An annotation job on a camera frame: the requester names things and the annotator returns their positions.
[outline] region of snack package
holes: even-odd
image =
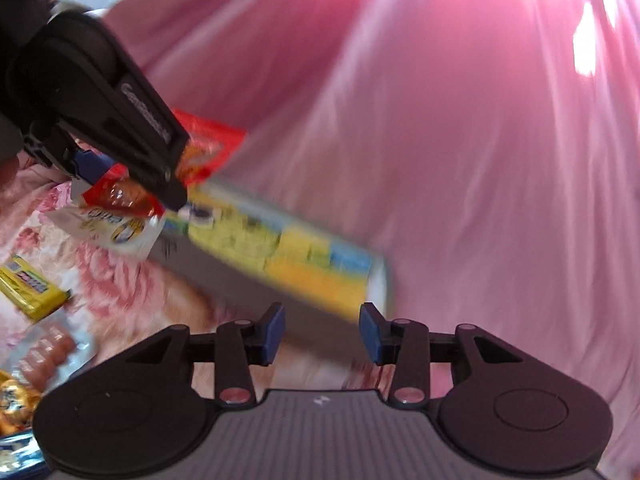
[[[0,370],[0,436],[8,436],[31,427],[40,393]]]
[[[33,322],[51,314],[70,296],[69,290],[58,288],[17,254],[0,267],[0,290]]]
[[[238,149],[244,132],[224,124],[173,110],[191,139],[182,153],[175,176],[185,186],[203,182]],[[164,212],[160,201],[129,177],[121,164],[115,164],[82,198],[87,206],[133,216],[158,216]]]
[[[47,471],[33,431],[21,431],[0,438],[0,480],[26,480],[44,475]]]
[[[0,368],[18,383],[46,394],[83,368],[95,351],[93,336],[72,326],[64,310],[57,310],[26,332]]]
[[[165,218],[165,232],[186,236],[254,280],[343,319],[357,322],[365,301],[386,305],[380,257],[236,191],[218,177],[191,187],[187,204]]]
[[[65,206],[46,215],[76,238],[139,260],[146,259],[164,225],[161,216],[139,217],[77,205]]]

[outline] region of pink cloth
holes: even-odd
[[[384,253],[397,314],[473,322],[610,403],[640,466],[640,0],[125,0],[171,106],[248,128],[245,188]]]

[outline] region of yellow chocolate bar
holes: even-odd
[[[276,227],[277,221],[252,218],[231,202],[210,197],[197,187],[189,188],[189,200],[211,211],[207,221],[190,220],[187,233],[194,245],[250,276],[357,322],[360,305],[367,301],[369,269],[334,265],[329,235],[293,219],[288,224],[280,221]]]
[[[47,317],[70,296],[14,254],[0,267],[0,290],[33,322]]]

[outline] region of sausage package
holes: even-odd
[[[95,353],[94,337],[69,323],[60,309],[31,326],[0,368],[46,394],[88,364]]]

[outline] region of snack box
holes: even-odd
[[[74,181],[72,196],[87,184]],[[259,317],[274,302],[287,334],[323,356],[368,362],[358,313],[372,301],[389,317],[382,256],[309,224],[213,176],[169,212],[149,259],[203,292],[221,295]]]

